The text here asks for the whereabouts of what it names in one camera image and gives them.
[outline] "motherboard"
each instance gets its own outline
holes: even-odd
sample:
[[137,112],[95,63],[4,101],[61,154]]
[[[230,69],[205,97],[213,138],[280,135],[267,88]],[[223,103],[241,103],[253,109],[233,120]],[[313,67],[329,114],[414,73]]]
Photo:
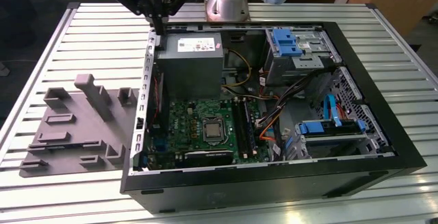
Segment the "motherboard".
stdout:
[[153,138],[157,152],[149,158],[155,168],[269,161],[266,141],[253,126],[259,117],[255,99],[173,102],[169,134]]

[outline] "power supply label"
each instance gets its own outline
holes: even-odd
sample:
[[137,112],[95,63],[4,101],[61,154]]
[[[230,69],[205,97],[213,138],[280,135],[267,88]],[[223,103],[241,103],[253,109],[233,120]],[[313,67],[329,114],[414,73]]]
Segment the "power supply label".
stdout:
[[178,52],[215,51],[214,38],[181,38]]

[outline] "wire bundle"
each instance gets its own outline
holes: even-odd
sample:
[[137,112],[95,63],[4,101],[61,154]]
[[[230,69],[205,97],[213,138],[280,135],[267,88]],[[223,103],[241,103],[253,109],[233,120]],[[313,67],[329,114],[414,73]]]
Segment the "wire bundle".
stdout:
[[270,137],[265,137],[265,133],[267,131],[267,129],[273,126],[273,124],[277,122],[280,116],[281,116],[281,112],[284,110],[284,107],[288,103],[288,101],[290,100],[290,98],[298,94],[309,85],[310,81],[313,80],[314,77],[317,77],[320,74],[322,73],[329,73],[333,72],[336,70],[337,67],[332,67],[328,69],[318,69],[314,70],[313,72],[310,72],[310,74],[308,74],[304,78],[301,78],[286,90],[286,92],[284,93],[284,95],[280,97],[277,103],[276,103],[276,109],[259,120],[259,124],[265,123],[270,118],[272,121],[267,124],[266,128],[263,129],[263,132],[261,133],[259,138],[261,139],[267,139],[267,140],[276,140],[274,138]]

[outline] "floor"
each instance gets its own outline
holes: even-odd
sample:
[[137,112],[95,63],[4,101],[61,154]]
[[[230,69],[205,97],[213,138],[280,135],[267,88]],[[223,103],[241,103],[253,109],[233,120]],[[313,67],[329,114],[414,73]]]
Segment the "floor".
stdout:
[[[31,23],[36,33],[35,42],[28,47],[11,49],[0,41],[0,61],[11,70],[11,74],[7,77],[0,77],[0,126],[20,95],[36,61],[44,51],[51,34],[66,11],[67,4],[70,2],[114,2],[114,0],[31,1],[38,12],[38,17]],[[422,44],[418,55],[438,75],[438,25],[430,25],[426,21],[421,21],[412,34],[406,37],[406,40],[410,44]]]

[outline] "yellow wire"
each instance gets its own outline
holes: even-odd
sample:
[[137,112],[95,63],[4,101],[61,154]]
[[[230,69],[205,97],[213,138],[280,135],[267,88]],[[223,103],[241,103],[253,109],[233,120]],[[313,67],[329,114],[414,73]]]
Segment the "yellow wire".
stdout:
[[249,67],[249,76],[247,76],[245,81],[242,81],[239,83],[235,83],[235,84],[222,85],[223,87],[237,87],[237,86],[241,86],[242,84],[245,84],[250,80],[250,78],[251,78],[251,66],[250,66],[249,60],[241,55],[239,52],[237,52],[235,50],[231,50],[231,49],[229,49],[229,51],[231,51],[234,54],[238,55],[238,57],[241,57],[241,59],[246,63],[246,66]]

